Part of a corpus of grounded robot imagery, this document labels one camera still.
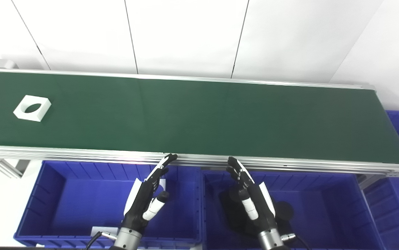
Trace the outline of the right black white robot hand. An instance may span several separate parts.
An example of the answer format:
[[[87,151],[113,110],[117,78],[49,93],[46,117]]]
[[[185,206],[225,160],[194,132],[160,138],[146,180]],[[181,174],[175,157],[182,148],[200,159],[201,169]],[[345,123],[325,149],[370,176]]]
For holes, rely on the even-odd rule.
[[[237,182],[237,197],[241,201],[249,219],[253,221],[256,233],[274,232],[277,229],[273,202],[260,184],[256,184],[245,166],[230,156],[226,171]]]

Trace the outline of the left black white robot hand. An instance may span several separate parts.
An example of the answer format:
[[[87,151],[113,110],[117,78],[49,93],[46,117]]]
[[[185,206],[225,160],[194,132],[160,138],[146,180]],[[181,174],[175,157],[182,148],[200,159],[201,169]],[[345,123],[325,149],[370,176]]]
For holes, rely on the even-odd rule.
[[[168,201],[170,194],[161,191],[154,196],[163,175],[168,172],[168,165],[176,160],[178,155],[170,153],[160,160],[144,181],[135,180],[126,202],[122,228],[143,234],[148,222],[152,220]]]

